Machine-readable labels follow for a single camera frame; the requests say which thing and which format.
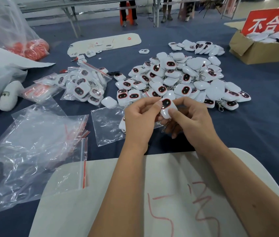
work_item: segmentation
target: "red tag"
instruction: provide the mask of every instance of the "red tag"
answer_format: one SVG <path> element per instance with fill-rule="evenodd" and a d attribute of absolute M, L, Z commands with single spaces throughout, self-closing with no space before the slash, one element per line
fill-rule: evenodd
<path fill-rule="evenodd" d="M 241 33 L 246 36 L 263 31 L 279 31 L 279 8 L 251 11 Z"/>

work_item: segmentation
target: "left hand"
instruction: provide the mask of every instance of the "left hand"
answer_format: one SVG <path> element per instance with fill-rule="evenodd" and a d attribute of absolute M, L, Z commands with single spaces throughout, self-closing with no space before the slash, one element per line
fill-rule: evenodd
<path fill-rule="evenodd" d="M 160 97 L 141 98 L 125 108 L 125 144 L 139 148 L 143 154 L 147 151 L 155 121 L 162 119 L 158 116 L 163 105 L 160 99 Z"/>

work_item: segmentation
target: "white plush toy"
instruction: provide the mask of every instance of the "white plush toy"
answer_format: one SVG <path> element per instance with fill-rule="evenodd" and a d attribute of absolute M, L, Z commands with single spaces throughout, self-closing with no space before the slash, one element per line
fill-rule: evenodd
<path fill-rule="evenodd" d="M 11 111 L 18 101 L 18 95 L 23 90 L 24 87 L 18 80 L 9 83 L 0 97 L 0 110 Z"/>

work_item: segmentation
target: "shoe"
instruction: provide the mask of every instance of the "shoe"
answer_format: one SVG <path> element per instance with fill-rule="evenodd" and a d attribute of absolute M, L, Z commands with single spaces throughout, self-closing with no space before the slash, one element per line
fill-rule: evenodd
<path fill-rule="evenodd" d="M 163 19 L 161 20 L 161 23 L 165 23 L 166 22 L 166 16 L 163 17 Z"/>

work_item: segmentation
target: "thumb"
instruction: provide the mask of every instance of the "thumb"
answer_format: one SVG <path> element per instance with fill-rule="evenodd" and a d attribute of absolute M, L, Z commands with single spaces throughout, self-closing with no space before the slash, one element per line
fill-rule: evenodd
<path fill-rule="evenodd" d="M 149 108 L 149 110 L 146 111 L 145 115 L 148 115 L 148 116 L 150 116 L 152 118 L 155 118 L 158 115 L 158 113 L 160 112 L 162 106 L 163 106 L 163 103 L 160 100 L 155 102 Z"/>
<path fill-rule="evenodd" d="M 176 121 L 181 127 L 184 127 L 191 119 L 186 117 L 184 114 L 182 114 L 180 111 L 175 110 L 173 108 L 170 108 L 168 110 L 168 114 L 170 117 Z"/>

